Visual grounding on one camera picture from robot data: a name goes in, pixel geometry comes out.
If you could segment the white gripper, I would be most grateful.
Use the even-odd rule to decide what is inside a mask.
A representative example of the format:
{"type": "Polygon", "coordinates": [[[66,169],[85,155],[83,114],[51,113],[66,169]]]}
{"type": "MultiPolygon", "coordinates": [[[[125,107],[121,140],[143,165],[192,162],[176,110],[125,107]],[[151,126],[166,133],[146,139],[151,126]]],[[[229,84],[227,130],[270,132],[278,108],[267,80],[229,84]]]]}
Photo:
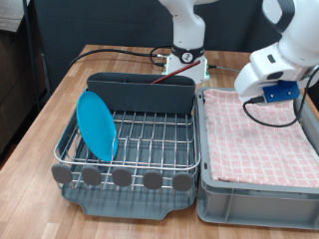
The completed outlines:
{"type": "Polygon", "coordinates": [[[291,81],[297,69],[279,51],[278,44],[253,52],[250,62],[238,74],[234,87],[244,103],[263,95],[263,88],[279,80],[291,81]]]}

